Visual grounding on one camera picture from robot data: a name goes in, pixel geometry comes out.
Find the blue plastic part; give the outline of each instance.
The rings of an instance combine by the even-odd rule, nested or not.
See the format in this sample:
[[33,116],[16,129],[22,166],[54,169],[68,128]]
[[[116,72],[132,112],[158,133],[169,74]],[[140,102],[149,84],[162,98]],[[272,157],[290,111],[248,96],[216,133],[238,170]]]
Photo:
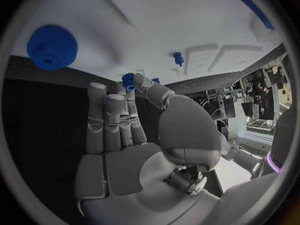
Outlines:
[[136,89],[136,87],[134,85],[134,77],[135,77],[135,74],[132,72],[129,72],[129,73],[126,73],[123,75],[122,83],[123,83],[123,86],[125,87],[126,91],[131,91],[131,90]]
[[246,4],[258,17],[259,19],[262,21],[262,23],[270,30],[274,30],[273,25],[271,24],[271,22],[269,21],[269,19],[267,19],[267,17],[265,16],[265,14],[262,12],[262,10],[260,10],[253,1],[251,0],[241,0],[244,4]]
[[175,58],[175,63],[178,64],[180,67],[182,67],[182,65],[185,61],[184,61],[184,58],[183,58],[181,52],[175,52],[173,54],[173,58]]
[[153,82],[160,84],[161,81],[158,77],[152,79]]
[[67,67],[74,62],[78,45],[73,35],[57,25],[44,25],[32,34],[27,53],[34,64],[47,71]]

